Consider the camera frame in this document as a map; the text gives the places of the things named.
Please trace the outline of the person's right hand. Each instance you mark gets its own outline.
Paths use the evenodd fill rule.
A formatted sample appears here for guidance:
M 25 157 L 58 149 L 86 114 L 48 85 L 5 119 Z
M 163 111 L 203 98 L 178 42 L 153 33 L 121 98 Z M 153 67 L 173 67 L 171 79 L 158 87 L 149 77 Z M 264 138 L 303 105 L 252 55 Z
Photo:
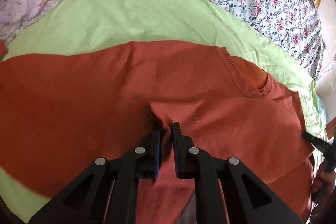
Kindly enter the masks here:
M 326 186 L 325 194 L 331 195 L 335 188 L 335 172 L 326 172 L 326 163 L 323 161 L 318 168 L 317 174 L 313 179 L 311 192 L 315 193 Z

